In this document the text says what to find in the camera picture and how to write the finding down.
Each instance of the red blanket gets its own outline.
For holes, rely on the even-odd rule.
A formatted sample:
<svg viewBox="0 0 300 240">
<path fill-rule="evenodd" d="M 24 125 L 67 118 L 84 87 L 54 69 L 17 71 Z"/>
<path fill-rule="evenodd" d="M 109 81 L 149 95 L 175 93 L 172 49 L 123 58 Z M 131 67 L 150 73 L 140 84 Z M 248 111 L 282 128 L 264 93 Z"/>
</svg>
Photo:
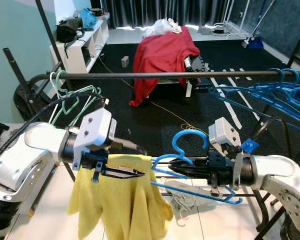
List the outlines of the red blanket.
<svg viewBox="0 0 300 240">
<path fill-rule="evenodd" d="M 194 45 L 187 27 L 183 26 L 182 33 L 168 32 L 164 35 L 146 37 L 136 50 L 133 61 L 134 73 L 172 73 L 185 72 L 185 58 L 198 56 L 199 49 Z M 133 92 L 135 100 L 130 105 L 138 107 L 155 89 L 159 78 L 135 79 Z M 183 78 L 179 82 L 184 87 Z"/>
</svg>

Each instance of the white tile floor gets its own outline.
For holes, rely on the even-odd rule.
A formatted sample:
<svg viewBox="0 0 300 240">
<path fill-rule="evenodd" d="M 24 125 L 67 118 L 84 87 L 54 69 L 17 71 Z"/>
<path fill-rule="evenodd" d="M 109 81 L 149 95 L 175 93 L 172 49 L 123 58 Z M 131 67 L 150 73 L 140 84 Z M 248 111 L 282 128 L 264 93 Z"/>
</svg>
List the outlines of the white tile floor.
<svg viewBox="0 0 300 240">
<path fill-rule="evenodd" d="M 197 29 L 188 28 L 194 41 L 224 40 L 225 36 L 201 35 Z M 109 31 L 108 44 L 131 44 L 139 43 L 142 40 L 142 30 L 116 29 Z M 242 37 L 232 35 L 230 39 L 242 39 Z M 280 55 L 268 45 L 265 49 L 283 62 L 287 62 L 287 57 Z M 189 185 L 205 186 L 204 180 L 185 180 Z M 45 184 L 35 205 L 35 215 L 27 217 L 18 215 L 13 219 L 11 231 L 6 236 L 7 240 L 75 240 L 78 239 L 78 215 L 67 216 L 67 205 L 71 196 L 73 182 L 68 176 L 63 164 L 54 169 L 50 178 Z M 241 188 L 238 193 L 251 193 L 250 188 Z M 172 197 L 165 196 L 167 201 Z M 269 217 L 281 207 L 277 203 L 274 207 L 267 201 Z M 174 217 L 169 224 L 166 240 L 249 240 L 257 235 L 256 226 L 260 223 L 261 211 L 256 199 L 243 198 L 239 205 L 230 205 L 220 202 L 213 202 L 197 209 L 194 209 L 188 216 L 188 220 Z M 280 239 L 279 229 L 282 218 L 269 231 L 265 239 Z M 106 240 L 105 228 L 100 222 L 87 239 Z"/>
</svg>

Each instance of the black floor mat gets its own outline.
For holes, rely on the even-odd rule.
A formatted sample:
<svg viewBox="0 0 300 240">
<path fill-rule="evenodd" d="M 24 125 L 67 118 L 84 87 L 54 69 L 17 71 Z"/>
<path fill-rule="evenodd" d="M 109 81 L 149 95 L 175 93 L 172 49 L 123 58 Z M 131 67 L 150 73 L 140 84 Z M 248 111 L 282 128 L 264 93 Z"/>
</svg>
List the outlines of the black floor mat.
<svg viewBox="0 0 300 240">
<path fill-rule="evenodd" d="M 269 54 L 264 49 L 248 49 L 241 46 L 241 40 L 222 41 L 196 41 L 195 45 L 200 49 L 201 56 L 205 62 L 210 64 L 210 69 L 214 71 L 229 71 L 234 69 L 239 71 L 268 70 L 269 68 L 285 68 L 286 65 Z M 114 73 L 132 73 L 134 55 L 138 44 L 112 44 L 104 47 L 104 63 Z M 121 58 L 129 56 L 127 68 L 121 67 Z M 91 73 L 107 73 L 107 69 L 97 61 Z M 253 77 L 252 81 L 245 77 L 236 79 L 240 86 L 249 86 L 257 82 L 276 81 L 276 77 L 264 78 Z M 133 85 L 133 79 L 126 80 Z M 216 79 L 218 84 L 230 84 L 227 78 Z M 108 80 L 85 80 L 72 83 L 75 89 L 93 84 L 102 89 L 102 95 L 110 99 L 107 107 L 117 120 L 116 135 L 143 146 L 152 156 L 159 156 L 172 153 L 172 137 L 181 130 L 184 122 L 173 116 L 171 113 L 151 104 L 147 99 L 144 103 L 135 108 L 129 106 L 129 101 L 133 98 L 133 90 L 119 79 Z M 150 100 L 161 105 L 167 110 L 177 114 L 190 124 L 204 131 L 208 131 L 208 126 L 220 117 L 225 117 L 233 126 L 231 115 L 225 104 L 217 100 L 209 93 L 192 92 L 190 99 L 185 100 L 185 90 L 179 84 L 158 85 L 150 95 Z M 243 103 L 239 95 L 234 98 Z M 262 111 L 263 105 L 254 99 L 248 98 L 253 107 Z M 242 124 L 239 130 L 241 141 L 249 138 L 257 124 L 254 115 L 236 106 L 233 109 Z M 282 144 L 278 144 L 269 132 L 266 132 L 258 140 L 260 148 L 257 154 L 285 155 L 286 149 Z M 202 155 L 202 140 L 199 137 L 185 137 L 180 140 L 180 146 L 186 150 L 188 156 Z"/>
</svg>

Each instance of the yellow towel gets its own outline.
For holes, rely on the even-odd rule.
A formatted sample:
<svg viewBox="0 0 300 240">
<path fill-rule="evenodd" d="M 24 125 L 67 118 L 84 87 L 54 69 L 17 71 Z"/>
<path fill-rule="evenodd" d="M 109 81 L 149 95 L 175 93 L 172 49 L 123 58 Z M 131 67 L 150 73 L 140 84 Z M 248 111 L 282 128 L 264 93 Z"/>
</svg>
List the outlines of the yellow towel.
<svg viewBox="0 0 300 240">
<path fill-rule="evenodd" d="M 81 168 L 68 206 L 68 214 L 79 212 L 79 239 L 92 232 L 100 216 L 109 240 L 163 239 L 173 210 L 150 183 L 156 181 L 150 157 L 109 155 L 107 166 L 128 167 L 145 175 L 128 179 L 100 175 L 99 183 L 94 184 L 94 170 Z"/>
</svg>

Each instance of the black cylinder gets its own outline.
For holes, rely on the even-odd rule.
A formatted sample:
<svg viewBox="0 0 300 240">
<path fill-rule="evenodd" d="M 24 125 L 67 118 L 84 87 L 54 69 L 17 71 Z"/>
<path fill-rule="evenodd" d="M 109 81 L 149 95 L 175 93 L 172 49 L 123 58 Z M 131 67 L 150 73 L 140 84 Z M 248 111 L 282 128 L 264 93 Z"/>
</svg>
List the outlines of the black cylinder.
<svg viewBox="0 0 300 240">
<path fill-rule="evenodd" d="M 0 230 L 9 227 L 13 216 L 19 209 L 20 203 L 0 200 Z"/>
<path fill-rule="evenodd" d="M 74 160 L 74 145 L 77 138 L 77 134 L 69 132 L 69 137 L 66 140 L 65 147 L 61 153 L 62 161 L 68 164 L 72 164 Z"/>
<path fill-rule="evenodd" d="M 251 186 L 255 182 L 255 177 L 252 172 L 252 165 L 249 158 L 244 158 L 242 161 L 242 168 L 240 173 L 241 185 Z"/>
</svg>

